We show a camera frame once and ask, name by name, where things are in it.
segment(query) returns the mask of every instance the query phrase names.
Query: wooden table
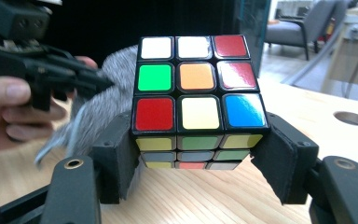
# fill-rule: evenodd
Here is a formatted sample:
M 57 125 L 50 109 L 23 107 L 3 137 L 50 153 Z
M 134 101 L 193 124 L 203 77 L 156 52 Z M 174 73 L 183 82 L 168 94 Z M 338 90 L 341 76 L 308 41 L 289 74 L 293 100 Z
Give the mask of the wooden table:
M 358 126 L 336 111 L 358 113 L 358 102 L 259 80 L 267 111 L 289 121 L 320 146 L 320 158 L 358 161 Z M 42 169 L 34 155 L 43 141 L 0 152 L 0 205 L 49 183 L 62 150 Z M 310 223 L 309 203 L 282 206 L 247 158 L 234 171 L 144 169 L 138 187 L 119 205 L 103 205 L 103 223 Z

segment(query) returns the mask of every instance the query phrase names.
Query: gray chair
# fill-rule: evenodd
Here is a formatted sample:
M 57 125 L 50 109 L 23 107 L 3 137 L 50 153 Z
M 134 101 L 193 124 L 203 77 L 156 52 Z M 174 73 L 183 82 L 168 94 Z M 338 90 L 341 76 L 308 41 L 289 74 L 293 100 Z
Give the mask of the gray chair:
M 310 59 L 308 43 L 313 42 L 318 51 L 317 40 L 331 20 L 336 1 L 319 1 L 308 12 L 304 20 L 281 20 L 267 25 L 264 42 L 304 48 L 307 61 Z

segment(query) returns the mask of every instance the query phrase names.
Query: person's finger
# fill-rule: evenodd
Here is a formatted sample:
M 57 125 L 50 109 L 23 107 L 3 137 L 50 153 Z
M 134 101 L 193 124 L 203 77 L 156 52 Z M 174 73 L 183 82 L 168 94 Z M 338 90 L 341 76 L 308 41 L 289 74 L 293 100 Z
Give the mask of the person's finger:
M 31 88 L 25 80 L 0 77 L 0 106 L 22 105 L 31 98 Z
M 49 112 L 34 109 L 31 106 L 7 107 L 2 111 L 2 118 L 7 123 L 39 123 L 63 119 L 66 110 L 51 101 Z
M 19 141 L 29 141 L 36 138 L 45 138 L 53 133 L 53 126 L 49 123 L 38 125 L 10 124 L 7 125 L 7 134 Z
M 92 60 L 89 57 L 86 56 L 76 56 L 76 58 L 83 62 L 85 65 L 93 67 L 93 68 L 98 68 L 98 64 L 96 62 L 94 62 L 94 60 Z

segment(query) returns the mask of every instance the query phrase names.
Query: desk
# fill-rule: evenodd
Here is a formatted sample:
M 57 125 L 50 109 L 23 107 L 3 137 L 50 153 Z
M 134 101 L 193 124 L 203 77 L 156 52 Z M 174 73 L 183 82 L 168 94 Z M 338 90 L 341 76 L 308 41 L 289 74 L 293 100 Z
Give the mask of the desk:
M 259 80 L 267 111 L 289 121 L 321 148 L 320 157 L 358 161 L 358 126 L 334 118 L 358 113 L 358 102 Z M 43 144 L 0 152 L 0 205 L 49 183 L 62 150 L 38 170 L 34 154 Z M 234 171 L 144 169 L 138 188 L 119 205 L 103 205 L 103 223 L 310 223 L 309 204 L 281 206 L 247 158 Z

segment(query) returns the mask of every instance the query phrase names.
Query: fingernail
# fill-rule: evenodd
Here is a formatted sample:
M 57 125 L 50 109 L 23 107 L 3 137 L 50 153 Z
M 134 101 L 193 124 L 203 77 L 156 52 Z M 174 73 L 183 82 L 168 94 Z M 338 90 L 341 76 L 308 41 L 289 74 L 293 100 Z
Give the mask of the fingernail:
M 11 100 L 21 100 L 30 94 L 28 86 L 11 84 L 7 87 L 7 97 Z

